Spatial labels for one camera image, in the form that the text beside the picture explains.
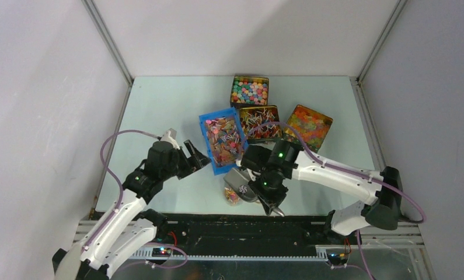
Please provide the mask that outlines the blue plastic candy bin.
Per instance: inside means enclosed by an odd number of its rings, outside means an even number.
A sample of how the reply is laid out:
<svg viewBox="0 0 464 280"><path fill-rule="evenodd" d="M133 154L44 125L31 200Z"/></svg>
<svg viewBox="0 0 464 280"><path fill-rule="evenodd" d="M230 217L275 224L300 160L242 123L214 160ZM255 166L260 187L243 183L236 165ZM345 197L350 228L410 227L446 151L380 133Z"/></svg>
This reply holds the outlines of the blue plastic candy bin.
<svg viewBox="0 0 464 280"><path fill-rule="evenodd" d="M236 167L236 161L248 147L236 109L230 107L202 114L199 123L213 173L225 174Z"/></svg>

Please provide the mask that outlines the clear plastic jar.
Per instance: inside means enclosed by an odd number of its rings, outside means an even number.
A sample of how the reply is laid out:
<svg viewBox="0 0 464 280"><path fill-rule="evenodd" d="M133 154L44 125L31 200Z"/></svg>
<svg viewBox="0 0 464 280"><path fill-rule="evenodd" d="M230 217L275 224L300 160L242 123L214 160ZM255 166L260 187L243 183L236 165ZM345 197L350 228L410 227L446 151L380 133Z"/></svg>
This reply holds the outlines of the clear plastic jar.
<svg viewBox="0 0 464 280"><path fill-rule="evenodd" d="M236 206L243 202L243 199L241 199L237 195L237 193L230 187L225 187L223 193L225 201L231 206Z"/></svg>

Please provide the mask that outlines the metal scoop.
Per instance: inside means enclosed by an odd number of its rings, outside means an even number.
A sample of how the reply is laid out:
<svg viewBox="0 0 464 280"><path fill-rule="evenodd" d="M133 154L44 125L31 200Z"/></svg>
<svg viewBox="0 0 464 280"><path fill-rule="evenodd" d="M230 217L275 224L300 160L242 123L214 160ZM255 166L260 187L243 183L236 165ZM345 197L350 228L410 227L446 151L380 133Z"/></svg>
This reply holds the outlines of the metal scoop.
<svg viewBox="0 0 464 280"><path fill-rule="evenodd" d="M244 202L261 204L257 195L248 186L249 181L247 171L239 170L237 167L231 168L224 176L225 187L232 188Z"/></svg>

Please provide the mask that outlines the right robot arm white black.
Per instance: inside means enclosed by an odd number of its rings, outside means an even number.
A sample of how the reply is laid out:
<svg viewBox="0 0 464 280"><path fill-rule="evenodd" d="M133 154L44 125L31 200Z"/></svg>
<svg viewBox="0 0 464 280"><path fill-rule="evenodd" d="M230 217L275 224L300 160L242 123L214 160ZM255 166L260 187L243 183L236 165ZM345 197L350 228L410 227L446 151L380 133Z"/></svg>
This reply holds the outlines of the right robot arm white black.
<svg viewBox="0 0 464 280"><path fill-rule="evenodd" d="M323 234L329 243L338 244L367 226L382 230L398 227L402 196L395 168L358 169L286 140L278 140L271 149L250 145L236 164L248 172L247 186L266 215L282 214L279 206L287 196L286 179L320 184L356 198L357 202L327 215Z"/></svg>

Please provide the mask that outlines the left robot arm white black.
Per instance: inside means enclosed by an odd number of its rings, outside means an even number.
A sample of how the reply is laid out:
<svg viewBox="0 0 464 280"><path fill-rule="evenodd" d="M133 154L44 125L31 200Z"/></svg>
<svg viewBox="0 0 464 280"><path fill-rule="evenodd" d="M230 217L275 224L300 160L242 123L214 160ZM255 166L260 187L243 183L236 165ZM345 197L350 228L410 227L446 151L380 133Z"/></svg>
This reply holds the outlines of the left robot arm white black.
<svg viewBox="0 0 464 280"><path fill-rule="evenodd" d="M211 163L191 141L185 141L189 155L174 141L153 143L146 159L122 185L121 199L114 202L88 234L66 251L52 258L55 279L111 279L140 247L164 242L169 235L167 218L149 202L173 177L181 180Z"/></svg>

